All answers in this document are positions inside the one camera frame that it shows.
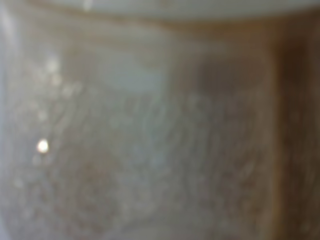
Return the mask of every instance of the translucent glass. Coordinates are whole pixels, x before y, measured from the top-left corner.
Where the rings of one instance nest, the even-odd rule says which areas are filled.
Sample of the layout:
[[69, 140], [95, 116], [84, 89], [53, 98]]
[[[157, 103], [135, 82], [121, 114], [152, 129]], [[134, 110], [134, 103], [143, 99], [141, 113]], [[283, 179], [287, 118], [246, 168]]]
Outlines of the translucent glass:
[[37, 2], [1, 13], [10, 240], [320, 237], [317, 10], [191, 22]]

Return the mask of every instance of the glass jar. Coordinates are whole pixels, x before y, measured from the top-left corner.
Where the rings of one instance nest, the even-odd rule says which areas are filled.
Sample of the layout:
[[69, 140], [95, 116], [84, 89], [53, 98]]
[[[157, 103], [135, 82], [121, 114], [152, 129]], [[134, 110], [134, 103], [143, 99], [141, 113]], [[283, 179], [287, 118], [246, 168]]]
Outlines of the glass jar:
[[319, 13], [249, 2], [5, 1], [10, 240], [318, 239]]

